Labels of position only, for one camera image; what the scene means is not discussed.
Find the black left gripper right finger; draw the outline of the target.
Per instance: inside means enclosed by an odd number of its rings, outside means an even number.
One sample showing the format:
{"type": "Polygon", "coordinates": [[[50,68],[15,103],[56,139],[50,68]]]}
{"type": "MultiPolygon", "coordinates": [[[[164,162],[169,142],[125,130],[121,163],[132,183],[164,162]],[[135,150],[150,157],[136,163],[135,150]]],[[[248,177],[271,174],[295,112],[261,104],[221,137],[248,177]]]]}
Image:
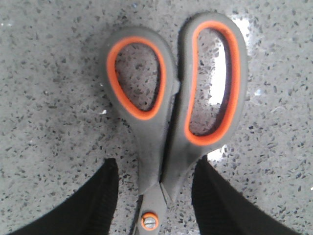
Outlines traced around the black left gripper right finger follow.
{"type": "Polygon", "coordinates": [[[202,235],[294,235],[245,199],[207,161],[200,159],[192,184],[192,205],[202,235]]]}

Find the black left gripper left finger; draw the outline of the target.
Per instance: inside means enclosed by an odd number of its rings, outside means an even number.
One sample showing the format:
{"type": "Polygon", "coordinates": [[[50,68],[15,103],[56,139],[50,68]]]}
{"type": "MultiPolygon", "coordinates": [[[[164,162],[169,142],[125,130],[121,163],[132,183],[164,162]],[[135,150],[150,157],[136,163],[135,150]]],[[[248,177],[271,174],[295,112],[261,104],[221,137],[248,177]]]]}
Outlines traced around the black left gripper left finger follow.
{"type": "Polygon", "coordinates": [[[116,160],[106,159],[70,198],[13,234],[107,235],[116,209],[118,181],[116,160]]]}

